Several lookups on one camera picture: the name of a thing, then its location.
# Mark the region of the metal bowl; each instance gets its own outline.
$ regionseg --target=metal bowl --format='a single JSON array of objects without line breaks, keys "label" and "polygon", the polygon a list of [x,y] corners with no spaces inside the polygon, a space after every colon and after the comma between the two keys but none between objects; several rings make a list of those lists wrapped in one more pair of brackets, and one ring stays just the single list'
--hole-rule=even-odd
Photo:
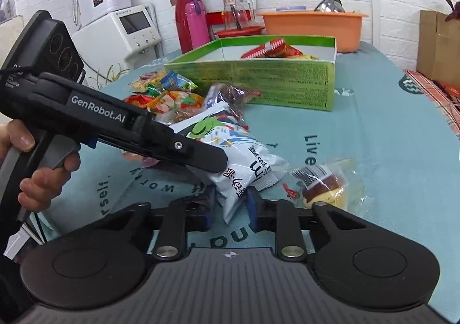
[{"label": "metal bowl", "polygon": [[315,11],[321,12],[345,12],[340,0],[323,0],[316,7]]}]

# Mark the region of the gray ribbed surface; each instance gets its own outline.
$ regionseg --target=gray ribbed surface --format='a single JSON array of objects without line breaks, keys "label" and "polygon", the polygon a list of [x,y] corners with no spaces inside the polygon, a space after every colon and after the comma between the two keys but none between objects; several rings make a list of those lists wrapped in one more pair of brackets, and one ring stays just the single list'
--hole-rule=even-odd
[{"label": "gray ribbed surface", "polygon": [[21,324],[435,324],[427,306],[371,313],[324,293],[305,266],[274,258],[266,248],[196,248],[185,260],[157,266],[124,301],[88,312],[34,308]]}]

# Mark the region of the teal tablecloth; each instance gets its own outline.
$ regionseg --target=teal tablecloth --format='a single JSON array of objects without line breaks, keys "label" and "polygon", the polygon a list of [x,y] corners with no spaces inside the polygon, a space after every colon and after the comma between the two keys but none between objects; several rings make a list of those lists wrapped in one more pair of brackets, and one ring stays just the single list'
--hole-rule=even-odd
[{"label": "teal tablecloth", "polygon": [[[103,90],[120,99],[141,68]],[[288,160],[327,162],[353,157],[366,197],[358,214],[420,242],[438,258],[441,277],[431,305],[452,321],[460,318],[460,162],[459,141],[429,99],[400,86],[403,73],[371,45],[337,57],[332,112],[249,105],[251,133]],[[68,232],[129,204],[149,201],[166,206],[171,199],[202,190],[187,170],[142,170],[120,151],[98,144],[84,147],[81,169],[73,175],[45,217],[57,232]],[[285,198],[278,185],[265,198]],[[242,208],[227,226],[218,217],[207,234],[192,234],[197,246],[274,246],[268,232],[254,234]]]}]

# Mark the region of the metal pivot bolt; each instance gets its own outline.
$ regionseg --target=metal pivot bolt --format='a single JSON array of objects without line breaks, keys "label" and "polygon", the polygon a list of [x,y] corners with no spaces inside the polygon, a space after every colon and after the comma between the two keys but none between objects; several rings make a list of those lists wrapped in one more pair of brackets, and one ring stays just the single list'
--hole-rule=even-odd
[{"label": "metal pivot bolt", "polygon": [[160,246],[156,250],[156,255],[160,258],[171,258],[176,256],[178,253],[179,250],[177,250],[174,246]]},{"label": "metal pivot bolt", "polygon": [[304,250],[299,246],[286,246],[281,249],[281,253],[288,258],[297,258],[304,254]]}]

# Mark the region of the barcode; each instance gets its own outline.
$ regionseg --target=barcode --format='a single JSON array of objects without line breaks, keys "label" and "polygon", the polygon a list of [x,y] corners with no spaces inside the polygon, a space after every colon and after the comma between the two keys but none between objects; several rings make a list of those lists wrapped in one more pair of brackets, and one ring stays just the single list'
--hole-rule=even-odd
[{"label": "barcode", "polygon": [[332,172],[325,166],[302,167],[293,172],[293,176],[301,179],[307,189],[312,188],[331,174]]}]

